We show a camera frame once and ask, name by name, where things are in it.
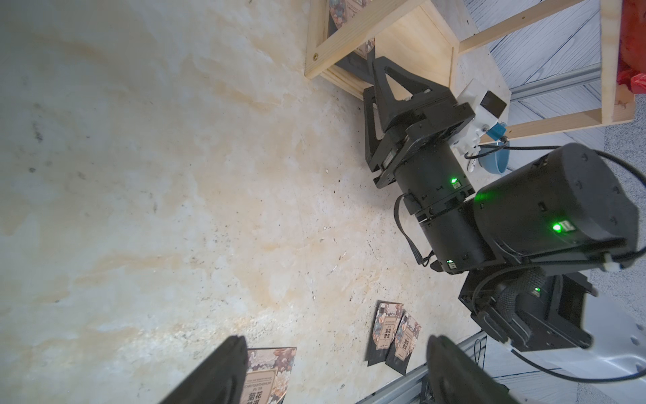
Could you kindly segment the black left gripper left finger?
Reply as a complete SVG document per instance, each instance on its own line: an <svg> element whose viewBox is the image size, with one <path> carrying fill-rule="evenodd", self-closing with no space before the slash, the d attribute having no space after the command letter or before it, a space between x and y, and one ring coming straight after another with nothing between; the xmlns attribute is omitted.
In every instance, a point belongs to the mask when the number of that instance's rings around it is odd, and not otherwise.
<svg viewBox="0 0 646 404"><path fill-rule="evenodd" d="M162 404L237 404L247 374L247 341L228 337L163 400Z"/></svg>

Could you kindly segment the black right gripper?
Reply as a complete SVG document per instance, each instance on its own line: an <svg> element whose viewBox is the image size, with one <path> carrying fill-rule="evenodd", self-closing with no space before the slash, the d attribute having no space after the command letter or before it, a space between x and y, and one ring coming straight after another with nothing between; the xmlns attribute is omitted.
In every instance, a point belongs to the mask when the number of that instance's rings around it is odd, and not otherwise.
<svg viewBox="0 0 646 404"><path fill-rule="evenodd" d="M397 183L432 253L419 264L448 274L542 268L556 274L626 269L641 255L639 212L608 167L580 144L475 190L447 142L473 116L452 91L378 57L363 91L365 159L375 183Z"/></svg>

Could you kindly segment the red tea bag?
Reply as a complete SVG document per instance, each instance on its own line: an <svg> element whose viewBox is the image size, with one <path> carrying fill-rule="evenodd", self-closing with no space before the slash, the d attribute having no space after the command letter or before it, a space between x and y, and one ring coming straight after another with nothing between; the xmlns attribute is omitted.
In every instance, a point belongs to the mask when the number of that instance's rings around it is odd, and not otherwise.
<svg viewBox="0 0 646 404"><path fill-rule="evenodd" d="M617 83L645 94L645 0L623 0Z"/></svg>

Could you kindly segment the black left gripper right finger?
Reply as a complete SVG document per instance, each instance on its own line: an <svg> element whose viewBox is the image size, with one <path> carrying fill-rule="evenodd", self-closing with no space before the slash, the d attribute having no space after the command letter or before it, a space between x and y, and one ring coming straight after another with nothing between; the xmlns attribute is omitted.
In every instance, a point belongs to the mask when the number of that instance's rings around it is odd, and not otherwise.
<svg viewBox="0 0 646 404"><path fill-rule="evenodd" d="M445 336L430 336L427 368L436 403L517 404L506 387L492 380Z"/></svg>

